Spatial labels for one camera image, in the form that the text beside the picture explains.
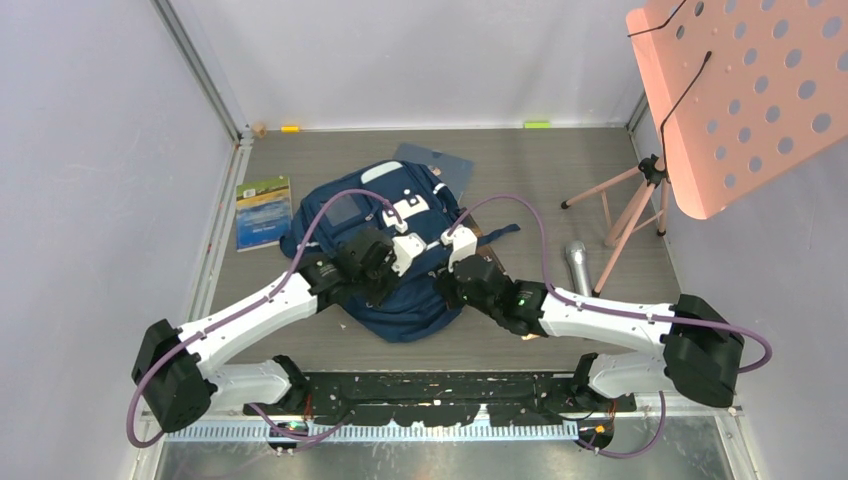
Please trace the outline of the navy blue backpack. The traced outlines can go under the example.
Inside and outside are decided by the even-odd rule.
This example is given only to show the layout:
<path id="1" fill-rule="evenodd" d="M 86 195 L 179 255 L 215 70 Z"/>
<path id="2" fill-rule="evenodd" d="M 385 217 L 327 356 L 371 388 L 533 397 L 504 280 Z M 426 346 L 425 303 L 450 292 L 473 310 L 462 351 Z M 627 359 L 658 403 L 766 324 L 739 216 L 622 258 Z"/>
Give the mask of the navy blue backpack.
<path id="1" fill-rule="evenodd" d="M 307 194 L 280 249 L 288 258 L 328 256 L 353 283 L 341 307 L 388 342 L 413 342 L 461 313 L 437 289 L 451 255 L 441 238 L 461 212 L 427 165 L 382 161 Z"/>

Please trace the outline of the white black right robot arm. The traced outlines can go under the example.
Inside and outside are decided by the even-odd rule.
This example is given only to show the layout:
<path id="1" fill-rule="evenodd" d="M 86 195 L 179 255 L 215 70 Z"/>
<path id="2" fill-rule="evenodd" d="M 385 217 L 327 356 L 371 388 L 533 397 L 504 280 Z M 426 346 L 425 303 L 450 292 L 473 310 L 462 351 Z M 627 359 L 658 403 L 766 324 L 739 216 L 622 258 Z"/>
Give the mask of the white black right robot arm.
<path id="1" fill-rule="evenodd" d="M 589 353 L 574 371 L 571 397 L 584 410 L 633 393 L 676 392 L 715 408 L 732 405 L 742 332 L 697 296 L 638 304 L 582 296 L 513 280 L 479 255 L 442 270 L 436 289 L 451 307 L 472 307 L 522 337 L 578 337 L 625 348 Z"/>

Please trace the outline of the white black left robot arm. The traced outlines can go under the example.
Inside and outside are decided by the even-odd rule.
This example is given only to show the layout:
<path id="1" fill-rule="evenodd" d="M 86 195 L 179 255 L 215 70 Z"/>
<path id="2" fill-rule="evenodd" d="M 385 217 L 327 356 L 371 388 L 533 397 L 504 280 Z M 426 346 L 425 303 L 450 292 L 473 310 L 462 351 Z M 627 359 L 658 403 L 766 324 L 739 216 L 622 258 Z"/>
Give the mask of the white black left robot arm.
<path id="1" fill-rule="evenodd" d="M 141 340 L 131 371 L 136 385 L 128 412 L 133 437 L 144 401 L 160 430 L 182 430 L 211 408 L 272 404 L 298 412 L 307 398 L 296 368 L 269 360 L 233 365 L 231 359 L 270 334 L 360 294 L 376 303 L 387 296 L 426 248 L 415 234 L 389 237 L 367 228 L 331 254 L 298 253 L 289 271 L 245 299 L 175 327 L 162 319 Z"/>

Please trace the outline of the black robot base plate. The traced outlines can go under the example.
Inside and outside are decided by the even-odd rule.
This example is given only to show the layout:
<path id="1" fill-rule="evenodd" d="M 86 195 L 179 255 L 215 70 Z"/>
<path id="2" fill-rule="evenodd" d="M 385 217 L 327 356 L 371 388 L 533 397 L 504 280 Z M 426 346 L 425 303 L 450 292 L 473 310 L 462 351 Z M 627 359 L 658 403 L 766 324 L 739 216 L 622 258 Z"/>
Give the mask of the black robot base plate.
<path id="1" fill-rule="evenodd" d="M 283 400 L 264 404 L 269 416 L 290 415 L 334 426 L 544 426 L 611 409 L 633 412 L 632 395 L 589 397 L 559 372 L 308 372 Z"/>

